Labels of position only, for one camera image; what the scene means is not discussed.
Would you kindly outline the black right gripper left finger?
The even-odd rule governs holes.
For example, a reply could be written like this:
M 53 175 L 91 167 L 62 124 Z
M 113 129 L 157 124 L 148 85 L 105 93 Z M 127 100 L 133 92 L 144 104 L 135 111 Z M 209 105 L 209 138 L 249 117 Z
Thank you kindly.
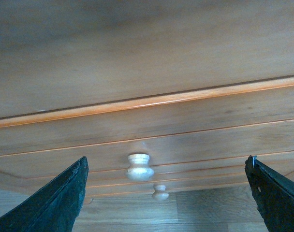
M 88 160 L 80 158 L 0 217 L 0 232 L 70 232 L 86 194 Z

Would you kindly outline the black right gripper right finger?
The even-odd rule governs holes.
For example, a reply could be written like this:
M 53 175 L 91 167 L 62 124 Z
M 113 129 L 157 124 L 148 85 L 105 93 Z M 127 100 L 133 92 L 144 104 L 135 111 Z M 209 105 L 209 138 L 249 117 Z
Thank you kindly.
M 294 232 L 294 182 L 249 156 L 245 173 L 257 209 L 270 232 Z

